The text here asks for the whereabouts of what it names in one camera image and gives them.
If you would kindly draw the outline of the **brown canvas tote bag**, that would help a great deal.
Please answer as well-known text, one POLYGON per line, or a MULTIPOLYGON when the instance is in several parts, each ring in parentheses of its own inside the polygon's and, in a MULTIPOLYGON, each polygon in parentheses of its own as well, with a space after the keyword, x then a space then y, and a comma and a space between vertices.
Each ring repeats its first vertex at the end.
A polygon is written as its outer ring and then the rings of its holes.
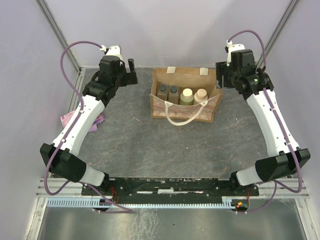
POLYGON ((212 123, 223 98, 212 68, 154 68, 150 93, 151 117, 174 126, 192 121, 212 123))

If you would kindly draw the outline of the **beige lotion bottle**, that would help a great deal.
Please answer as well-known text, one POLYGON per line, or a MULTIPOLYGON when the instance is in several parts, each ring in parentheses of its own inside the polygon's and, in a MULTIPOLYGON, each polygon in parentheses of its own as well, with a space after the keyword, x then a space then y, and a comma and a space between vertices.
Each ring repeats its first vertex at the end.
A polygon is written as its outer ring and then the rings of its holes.
POLYGON ((197 90, 197 92, 193 96, 193 104, 199 104, 203 101, 206 101, 208 99, 208 93, 205 89, 200 88, 197 90))

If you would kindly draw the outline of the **clear square bottle dark label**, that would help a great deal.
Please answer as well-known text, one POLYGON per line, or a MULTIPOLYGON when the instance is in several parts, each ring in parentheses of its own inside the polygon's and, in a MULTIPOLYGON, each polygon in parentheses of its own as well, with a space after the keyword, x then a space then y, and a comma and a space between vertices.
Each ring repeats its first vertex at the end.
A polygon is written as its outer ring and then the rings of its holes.
POLYGON ((167 84, 161 84, 156 91, 156 96, 163 101, 166 101, 168 99, 168 94, 169 87, 167 84))

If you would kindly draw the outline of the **yellow-green lotion bottle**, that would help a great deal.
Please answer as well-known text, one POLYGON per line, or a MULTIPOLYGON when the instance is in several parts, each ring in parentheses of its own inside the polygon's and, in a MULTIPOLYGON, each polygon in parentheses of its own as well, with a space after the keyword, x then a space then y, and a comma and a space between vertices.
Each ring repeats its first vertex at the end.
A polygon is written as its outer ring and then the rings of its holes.
POLYGON ((185 88, 180 94, 179 104, 182 106, 192 106, 194 102, 194 94, 190 88, 185 88))

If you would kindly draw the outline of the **clear square bottle yellow liquid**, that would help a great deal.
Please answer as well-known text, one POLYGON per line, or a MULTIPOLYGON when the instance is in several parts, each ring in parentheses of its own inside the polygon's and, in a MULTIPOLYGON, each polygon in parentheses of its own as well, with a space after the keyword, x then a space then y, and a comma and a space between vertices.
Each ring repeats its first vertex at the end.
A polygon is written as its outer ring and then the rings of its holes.
POLYGON ((176 104, 176 105, 179 103, 179 88, 178 88, 178 86, 171 85, 169 87, 169 93, 168 93, 167 100, 170 103, 173 103, 173 104, 176 104))

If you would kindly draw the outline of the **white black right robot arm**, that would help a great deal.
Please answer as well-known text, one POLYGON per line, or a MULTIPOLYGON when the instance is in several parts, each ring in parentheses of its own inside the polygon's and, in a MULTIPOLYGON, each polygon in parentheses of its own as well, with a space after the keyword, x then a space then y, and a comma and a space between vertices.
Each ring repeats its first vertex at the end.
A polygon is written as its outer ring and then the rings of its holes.
POLYGON ((216 79, 221 88, 234 88, 252 109, 263 133, 268 157, 237 171, 229 182, 236 196, 247 185, 270 182, 297 174, 302 184, 301 168, 310 159, 310 151, 302 149, 287 127, 278 107, 274 85, 264 68, 256 66, 254 53, 242 44, 226 48, 227 60, 217 62, 216 79))

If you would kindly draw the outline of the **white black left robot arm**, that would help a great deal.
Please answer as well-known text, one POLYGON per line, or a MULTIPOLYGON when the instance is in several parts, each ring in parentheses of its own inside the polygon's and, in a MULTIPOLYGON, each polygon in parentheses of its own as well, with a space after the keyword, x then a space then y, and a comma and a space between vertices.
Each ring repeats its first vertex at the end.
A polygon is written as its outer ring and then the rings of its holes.
POLYGON ((111 187, 108 174, 88 166, 78 158, 78 154, 92 124, 116 95, 118 88, 137 83, 132 58, 128 59, 126 66, 117 56, 103 56, 99 70, 84 87, 81 102, 68 124, 51 144, 44 143, 40 148, 47 171, 73 183, 93 185, 95 192, 106 195, 111 187))

